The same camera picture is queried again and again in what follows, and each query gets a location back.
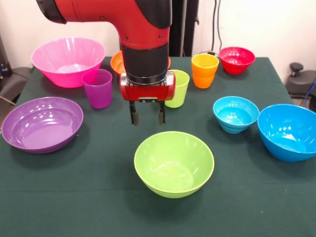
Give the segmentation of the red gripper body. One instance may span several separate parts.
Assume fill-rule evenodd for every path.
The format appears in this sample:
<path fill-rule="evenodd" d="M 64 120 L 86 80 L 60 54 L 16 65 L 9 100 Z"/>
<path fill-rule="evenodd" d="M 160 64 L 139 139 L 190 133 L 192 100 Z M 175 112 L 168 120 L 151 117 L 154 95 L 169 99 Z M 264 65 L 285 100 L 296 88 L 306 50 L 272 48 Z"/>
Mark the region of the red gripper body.
<path fill-rule="evenodd" d="M 122 97 L 126 101 L 171 100 L 175 94 L 176 76 L 168 71 L 165 79 L 158 84 L 137 85 L 132 83 L 126 73 L 122 73 L 119 79 L 119 88 Z"/>

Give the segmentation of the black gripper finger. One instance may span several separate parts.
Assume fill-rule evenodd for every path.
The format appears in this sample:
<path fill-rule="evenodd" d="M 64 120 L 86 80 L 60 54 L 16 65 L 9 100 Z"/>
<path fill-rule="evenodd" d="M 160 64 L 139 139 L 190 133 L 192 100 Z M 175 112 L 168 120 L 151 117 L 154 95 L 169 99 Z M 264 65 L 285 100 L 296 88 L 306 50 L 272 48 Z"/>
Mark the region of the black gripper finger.
<path fill-rule="evenodd" d="M 139 124 L 139 115 L 136 111 L 134 101 L 129 101 L 129 109 L 130 109 L 131 123 L 137 126 Z"/>
<path fill-rule="evenodd" d="M 159 124 L 165 124 L 165 102 L 159 101 L 159 112 L 158 112 Z"/>

